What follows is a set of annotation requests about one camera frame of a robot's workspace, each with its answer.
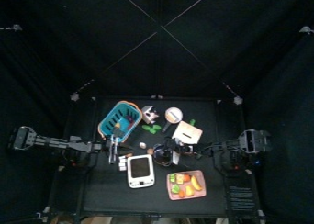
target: banana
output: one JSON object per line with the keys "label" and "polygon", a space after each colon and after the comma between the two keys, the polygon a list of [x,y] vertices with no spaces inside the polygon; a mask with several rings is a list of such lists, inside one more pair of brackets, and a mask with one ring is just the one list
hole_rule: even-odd
{"label": "banana", "polygon": [[191,185],[186,186],[186,194],[187,194],[187,196],[194,196],[194,189],[192,189]]}
{"label": "banana", "polygon": [[195,175],[191,176],[191,185],[196,191],[202,191],[202,186]]}

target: orange food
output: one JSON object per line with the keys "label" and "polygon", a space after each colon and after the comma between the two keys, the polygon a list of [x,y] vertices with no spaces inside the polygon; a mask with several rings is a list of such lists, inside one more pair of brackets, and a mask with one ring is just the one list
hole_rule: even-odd
{"label": "orange food", "polygon": [[183,191],[183,190],[179,191],[179,197],[180,197],[180,198],[184,198],[184,197],[186,197],[186,194],[184,194],[184,191]]}
{"label": "orange food", "polygon": [[183,181],[184,182],[190,182],[190,180],[191,180],[191,176],[188,174],[184,174]]}

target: tabletop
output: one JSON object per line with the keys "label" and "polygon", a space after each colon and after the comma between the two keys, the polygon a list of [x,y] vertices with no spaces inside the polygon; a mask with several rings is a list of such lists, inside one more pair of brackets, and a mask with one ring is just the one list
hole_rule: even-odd
{"label": "tabletop", "polygon": [[[167,123],[166,110],[170,107],[178,107],[183,112],[183,121],[190,122],[194,119],[195,127],[202,130],[199,140],[202,144],[234,139],[243,131],[242,109],[233,101],[100,97],[83,100],[75,104],[68,118],[66,135],[80,135],[83,138],[100,140],[98,124],[120,100],[134,103],[139,109],[144,106],[154,106],[159,114],[155,124],[160,127]],[[146,122],[142,120],[126,140],[126,145],[134,149],[134,155],[146,154],[147,148],[154,148],[156,144],[163,143],[166,137],[172,136],[178,127],[178,124],[171,124],[164,133],[158,130],[152,134],[142,128],[143,124]],[[140,142],[146,143],[146,149],[140,148]],[[72,201],[72,203],[80,203],[74,211],[82,212],[86,216],[226,217],[223,178],[215,170],[213,157],[202,156],[200,159],[196,159],[194,156],[180,155],[178,165],[168,167],[154,162],[155,184],[136,189],[130,188],[127,171],[119,171],[118,163],[110,164],[107,153],[98,155],[96,166],[80,180],[83,185],[75,188],[82,190],[82,197]],[[206,196],[171,200],[167,189],[167,174],[195,170],[200,170],[203,174]],[[54,205],[58,206],[58,204],[58,209],[63,209],[63,204],[55,201]]]}

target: green vegetable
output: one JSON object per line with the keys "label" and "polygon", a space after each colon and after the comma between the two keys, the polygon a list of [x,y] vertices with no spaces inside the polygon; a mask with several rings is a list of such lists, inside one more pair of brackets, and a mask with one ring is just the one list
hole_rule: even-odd
{"label": "green vegetable", "polygon": [[156,131],[152,128],[150,128],[150,133],[155,134]]}
{"label": "green vegetable", "polygon": [[175,174],[170,174],[171,183],[175,183]]}
{"label": "green vegetable", "polygon": [[180,191],[180,186],[179,186],[179,184],[174,184],[174,185],[172,185],[172,193],[178,194],[179,191]]}
{"label": "green vegetable", "polygon": [[162,127],[160,127],[159,125],[154,125],[154,126],[152,126],[152,129],[155,129],[155,130],[162,130]]}
{"label": "green vegetable", "polygon": [[194,118],[190,120],[190,125],[191,125],[191,126],[195,125],[195,119],[194,119]]}
{"label": "green vegetable", "polygon": [[148,125],[143,125],[142,128],[143,128],[144,130],[150,130],[151,127],[150,127]]}

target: toy food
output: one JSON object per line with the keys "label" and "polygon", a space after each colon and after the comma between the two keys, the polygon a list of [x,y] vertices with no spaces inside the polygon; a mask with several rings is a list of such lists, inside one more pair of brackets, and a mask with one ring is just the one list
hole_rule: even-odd
{"label": "toy food", "polygon": [[150,148],[150,149],[147,150],[147,154],[154,155],[154,149],[152,149],[152,148]]}
{"label": "toy food", "polygon": [[187,196],[194,196],[194,188],[191,185],[186,186],[186,194]]}
{"label": "toy food", "polygon": [[179,186],[179,184],[174,184],[174,185],[172,185],[172,193],[178,194],[179,191],[180,191],[180,186]]}
{"label": "toy food", "polygon": [[190,180],[191,180],[191,176],[188,174],[184,174],[184,178],[183,178],[184,183],[190,182]]}
{"label": "toy food", "polygon": [[178,174],[175,176],[175,180],[178,184],[182,184],[184,182],[184,175],[183,174]]}
{"label": "toy food", "polygon": [[180,191],[179,191],[179,197],[180,197],[180,198],[184,198],[184,197],[186,197],[184,190],[180,190]]}
{"label": "toy food", "polygon": [[171,183],[175,183],[175,174],[170,174],[170,181]]}
{"label": "toy food", "polygon": [[195,188],[195,190],[202,191],[202,186],[199,184],[199,181],[195,175],[191,176],[191,185]]}

